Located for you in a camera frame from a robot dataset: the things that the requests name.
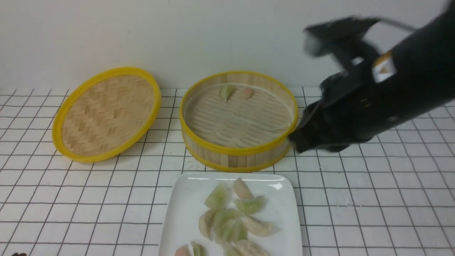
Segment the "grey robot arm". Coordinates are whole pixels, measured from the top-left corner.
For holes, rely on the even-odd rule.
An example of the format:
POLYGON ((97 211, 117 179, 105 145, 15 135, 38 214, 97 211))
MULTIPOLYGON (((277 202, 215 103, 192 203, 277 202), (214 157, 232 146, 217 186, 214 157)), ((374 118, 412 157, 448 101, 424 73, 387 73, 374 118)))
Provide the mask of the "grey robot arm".
POLYGON ((307 26, 305 51, 332 54, 342 71, 320 84, 288 141, 297 153, 337 153, 454 100, 454 1, 419 29, 384 17, 356 17, 307 26), (385 53, 364 39, 379 22, 411 34, 385 53))

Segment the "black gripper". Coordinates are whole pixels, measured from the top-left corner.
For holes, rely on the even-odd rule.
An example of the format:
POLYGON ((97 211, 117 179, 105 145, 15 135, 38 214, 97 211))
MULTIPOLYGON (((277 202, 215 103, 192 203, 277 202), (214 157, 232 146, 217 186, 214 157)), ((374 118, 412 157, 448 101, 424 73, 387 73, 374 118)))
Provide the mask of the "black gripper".
POLYGON ((288 140, 297 153, 338 153, 441 105, 439 79, 427 62, 387 53, 321 83, 322 97, 308 105, 288 140))

